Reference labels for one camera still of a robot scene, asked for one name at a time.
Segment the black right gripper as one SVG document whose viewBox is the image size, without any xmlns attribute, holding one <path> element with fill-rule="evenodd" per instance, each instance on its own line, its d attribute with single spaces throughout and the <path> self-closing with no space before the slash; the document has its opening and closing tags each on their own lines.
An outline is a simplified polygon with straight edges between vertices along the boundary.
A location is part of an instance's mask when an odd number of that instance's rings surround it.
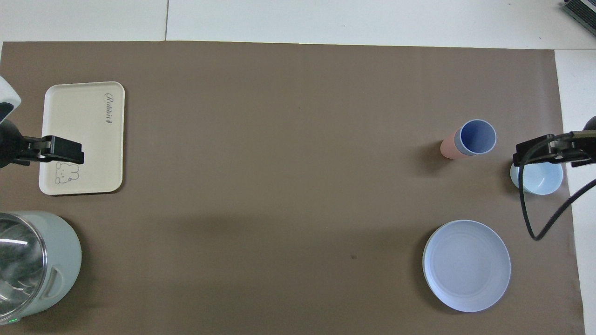
<svg viewBox="0 0 596 335">
<path fill-rule="evenodd" d="M 526 158 L 526 165 L 537 163 L 571 163 L 573 168 L 596 163 L 596 132 L 574 131 L 547 143 L 555 135 L 542 135 L 515 146 L 513 165 L 519 167 Z"/>
</svg>

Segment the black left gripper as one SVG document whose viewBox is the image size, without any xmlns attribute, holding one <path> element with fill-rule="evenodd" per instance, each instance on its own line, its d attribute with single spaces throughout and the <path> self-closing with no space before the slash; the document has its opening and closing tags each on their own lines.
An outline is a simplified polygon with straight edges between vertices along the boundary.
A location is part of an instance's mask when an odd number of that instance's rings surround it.
<svg viewBox="0 0 596 335">
<path fill-rule="evenodd" d="M 23 136 L 14 123 L 6 120 L 0 126 L 0 167 L 9 164 L 28 166 L 32 161 L 45 162 L 38 147 L 44 142 L 47 142 L 47 146 L 42 149 L 42 154 L 46 154 L 50 161 L 77 165 L 84 163 L 85 153 L 81 143 L 55 135 L 47 135 L 43 139 Z"/>
</svg>

